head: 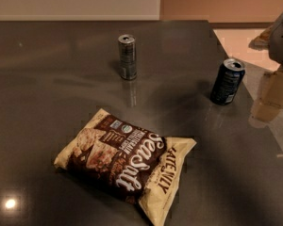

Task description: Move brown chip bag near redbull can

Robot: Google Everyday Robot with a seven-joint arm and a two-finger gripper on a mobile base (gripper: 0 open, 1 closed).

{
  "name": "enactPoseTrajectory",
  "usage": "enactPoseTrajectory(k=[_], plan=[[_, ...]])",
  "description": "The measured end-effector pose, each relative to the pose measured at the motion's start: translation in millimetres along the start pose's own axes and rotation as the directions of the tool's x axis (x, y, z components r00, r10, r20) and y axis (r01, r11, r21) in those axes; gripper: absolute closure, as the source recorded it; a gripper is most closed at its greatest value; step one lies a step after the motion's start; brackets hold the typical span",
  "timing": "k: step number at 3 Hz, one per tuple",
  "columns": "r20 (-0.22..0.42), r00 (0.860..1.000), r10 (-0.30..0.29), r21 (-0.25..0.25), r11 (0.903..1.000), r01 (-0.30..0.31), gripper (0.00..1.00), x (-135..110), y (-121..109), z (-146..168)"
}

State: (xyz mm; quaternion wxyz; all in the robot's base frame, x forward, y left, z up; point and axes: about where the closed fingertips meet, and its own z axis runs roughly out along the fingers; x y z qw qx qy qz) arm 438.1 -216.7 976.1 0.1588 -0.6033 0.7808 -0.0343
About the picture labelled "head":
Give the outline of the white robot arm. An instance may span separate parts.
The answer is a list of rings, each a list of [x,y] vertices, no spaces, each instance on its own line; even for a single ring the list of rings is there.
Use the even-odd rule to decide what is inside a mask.
[[[260,80],[251,114],[259,121],[272,121],[283,110],[283,12],[275,20],[269,37],[269,58],[279,64]]]

